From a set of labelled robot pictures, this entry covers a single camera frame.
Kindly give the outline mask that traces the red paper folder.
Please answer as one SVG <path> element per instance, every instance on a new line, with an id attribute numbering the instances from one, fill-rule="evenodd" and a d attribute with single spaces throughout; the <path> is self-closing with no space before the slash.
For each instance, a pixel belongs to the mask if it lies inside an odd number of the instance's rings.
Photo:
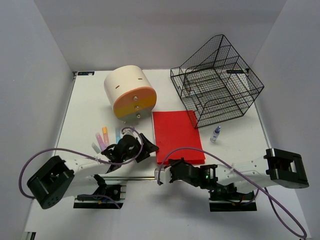
<path id="1" fill-rule="evenodd" d="M 155 145 L 159 147 L 156 152 L 157 164 L 161 164 L 166 155 L 177 148 L 202 149 L 199 130 L 192 124 L 192 120 L 195 119 L 196 116 L 192 110 L 152 113 Z"/>

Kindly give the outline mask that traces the cream round drawer box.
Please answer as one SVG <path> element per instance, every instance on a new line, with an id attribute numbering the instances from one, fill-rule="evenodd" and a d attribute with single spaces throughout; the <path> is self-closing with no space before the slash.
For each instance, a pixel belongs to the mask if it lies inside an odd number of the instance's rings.
<path id="1" fill-rule="evenodd" d="M 157 102 L 156 90 L 136 65 L 111 71 L 104 80 L 104 90 L 115 117 L 123 122 L 149 117 Z"/>

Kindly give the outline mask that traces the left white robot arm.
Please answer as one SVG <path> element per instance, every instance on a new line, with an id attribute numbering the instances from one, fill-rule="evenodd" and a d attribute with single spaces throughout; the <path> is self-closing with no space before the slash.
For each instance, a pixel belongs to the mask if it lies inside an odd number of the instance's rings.
<path id="1" fill-rule="evenodd" d="M 142 133 L 137 137 L 125 134 L 117 144 L 111 144 L 102 151 L 108 160 L 86 155 L 73 160 L 62 159 L 58 155 L 51 157 L 27 181 L 27 187 L 43 210 L 52 208 L 67 197 L 112 204 L 120 209 L 121 185 L 107 184 L 102 176 L 131 161 L 140 163 L 158 150 L 159 147 Z"/>

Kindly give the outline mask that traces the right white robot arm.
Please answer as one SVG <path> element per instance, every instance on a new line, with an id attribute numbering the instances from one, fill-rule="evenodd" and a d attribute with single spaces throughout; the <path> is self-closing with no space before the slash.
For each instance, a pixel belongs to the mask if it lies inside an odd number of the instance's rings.
<path id="1" fill-rule="evenodd" d="M 193 166 L 179 160 L 169 160 L 161 173 L 163 183 L 181 180 L 194 187 L 216 190 L 226 186 L 226 195 L 236 200 L 257 187 L 280 185 L 288 189 L 304 189 L 309 182 L 298 153 L 269 148 L 263 157 L 243 163 Z"/>

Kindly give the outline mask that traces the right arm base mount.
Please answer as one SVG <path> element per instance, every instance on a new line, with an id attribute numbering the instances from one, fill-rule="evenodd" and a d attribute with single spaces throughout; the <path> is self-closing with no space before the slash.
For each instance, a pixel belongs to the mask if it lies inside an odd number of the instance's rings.
<path id="1" fill-rule="evenodd" d="M 209 191 L 210 212 L 255 212 L 257 205 L 255 199 L 258 193 L 237 192 L 233 183 Z"/>

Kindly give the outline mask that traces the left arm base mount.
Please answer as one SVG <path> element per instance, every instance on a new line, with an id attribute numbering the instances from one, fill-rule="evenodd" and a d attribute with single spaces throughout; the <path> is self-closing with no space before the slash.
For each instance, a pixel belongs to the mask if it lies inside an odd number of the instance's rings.
<path id="1" fill-rule="evenodd" d="M 89 176 L 80 184 L 79 195 L 75 196 L 74 209 L 120 210 L 123 207 L 127 192 L 124 180 L 105 179 L 101 175 Z"/>

